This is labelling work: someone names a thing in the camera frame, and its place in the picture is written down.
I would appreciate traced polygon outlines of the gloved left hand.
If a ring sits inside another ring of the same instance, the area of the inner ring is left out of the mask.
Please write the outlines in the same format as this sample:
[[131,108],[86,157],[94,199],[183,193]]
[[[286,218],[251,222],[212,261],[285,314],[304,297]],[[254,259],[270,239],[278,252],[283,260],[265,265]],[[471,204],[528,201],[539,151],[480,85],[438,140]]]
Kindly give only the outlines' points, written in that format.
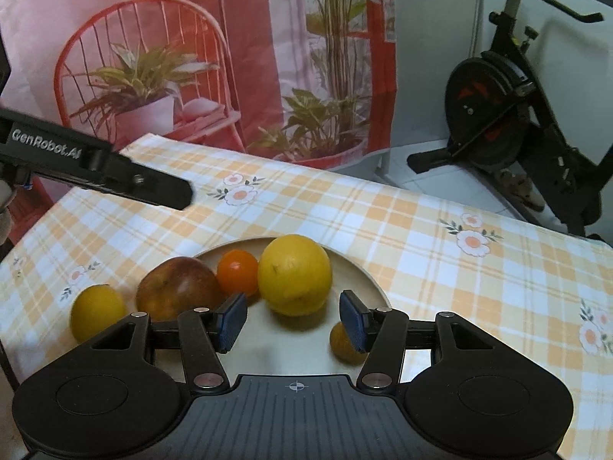
[[16,196],[16,190],[6,181],[0,181],[0,245],[3,245],[13,226],[8,207]]

